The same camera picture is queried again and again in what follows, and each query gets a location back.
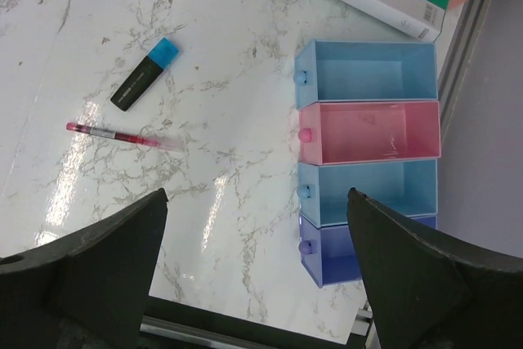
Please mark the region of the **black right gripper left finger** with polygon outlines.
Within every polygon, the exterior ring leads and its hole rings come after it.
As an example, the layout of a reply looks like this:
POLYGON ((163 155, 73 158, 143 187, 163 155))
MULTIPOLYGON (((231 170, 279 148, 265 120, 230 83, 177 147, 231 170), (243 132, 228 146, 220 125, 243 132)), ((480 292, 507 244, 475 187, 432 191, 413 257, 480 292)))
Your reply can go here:
POLYGON ((3 348, 136 345, 168 215, 164 189, 1 260, 3 348))

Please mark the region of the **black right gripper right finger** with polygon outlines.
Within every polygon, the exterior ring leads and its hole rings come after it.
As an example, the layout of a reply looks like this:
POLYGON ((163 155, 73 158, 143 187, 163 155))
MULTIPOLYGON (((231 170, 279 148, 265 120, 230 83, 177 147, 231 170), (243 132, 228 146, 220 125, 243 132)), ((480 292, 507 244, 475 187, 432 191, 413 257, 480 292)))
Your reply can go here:
POLYGON ((383 348, 520 348, 522 260, 447 235, 366 194, 347 222, 383 348))

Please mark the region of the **purple drawer bin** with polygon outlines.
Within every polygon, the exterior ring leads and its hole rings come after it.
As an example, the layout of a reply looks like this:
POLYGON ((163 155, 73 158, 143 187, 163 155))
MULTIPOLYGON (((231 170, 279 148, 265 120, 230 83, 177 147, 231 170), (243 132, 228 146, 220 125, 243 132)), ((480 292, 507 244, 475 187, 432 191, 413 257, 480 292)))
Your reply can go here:
POLYGON ((301 263, 319 288, 361 280, 349 226, 314 227, 298 218, 301 263))

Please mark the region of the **red gel pen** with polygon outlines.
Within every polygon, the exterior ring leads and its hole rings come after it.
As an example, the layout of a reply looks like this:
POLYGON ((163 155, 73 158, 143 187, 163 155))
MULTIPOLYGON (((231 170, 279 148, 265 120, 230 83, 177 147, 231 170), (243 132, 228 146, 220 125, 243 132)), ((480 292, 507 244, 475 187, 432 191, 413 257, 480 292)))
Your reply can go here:
POLYGON ((124 132, 110 131, 103 128, 82 125, 78 123, 67 123, 66 129, 71 132, 82 133, 89 136, 126 142, 133 145, 142 145, 168 151, 182 151, 185 141, 180 138, 160 138, 156 136, 137 136, 124 132))

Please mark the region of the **pink drawer bin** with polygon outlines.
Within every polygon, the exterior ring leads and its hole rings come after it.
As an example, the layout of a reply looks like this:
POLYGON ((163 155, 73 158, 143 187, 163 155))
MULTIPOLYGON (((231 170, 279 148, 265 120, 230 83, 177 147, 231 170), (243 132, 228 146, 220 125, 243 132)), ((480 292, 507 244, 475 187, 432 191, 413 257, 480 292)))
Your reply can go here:
POLYGON ((440 157, 438 101, 314 103, 299 110, 299 158, 331 165, 440 157))

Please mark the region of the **light blue drawer bin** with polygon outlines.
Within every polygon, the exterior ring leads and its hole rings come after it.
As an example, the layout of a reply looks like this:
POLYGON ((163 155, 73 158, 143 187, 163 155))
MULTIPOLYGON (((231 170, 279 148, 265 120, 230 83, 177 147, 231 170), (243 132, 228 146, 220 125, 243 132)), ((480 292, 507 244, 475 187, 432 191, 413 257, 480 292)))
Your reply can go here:
POLYGON ((312 39, 295 57, 296 107, 316 102, 438 98, 432 43, 312 39))

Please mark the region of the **blue cap black highlighter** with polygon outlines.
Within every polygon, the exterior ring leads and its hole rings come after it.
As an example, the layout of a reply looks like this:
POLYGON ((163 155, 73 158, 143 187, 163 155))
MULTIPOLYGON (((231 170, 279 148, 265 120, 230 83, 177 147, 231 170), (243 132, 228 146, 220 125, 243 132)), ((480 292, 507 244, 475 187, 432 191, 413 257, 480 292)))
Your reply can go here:
POLYGON ((162 75, 179 53, 178 47, 162 38, 128 75, 110 101, 118 109, 128 111, 162 75))

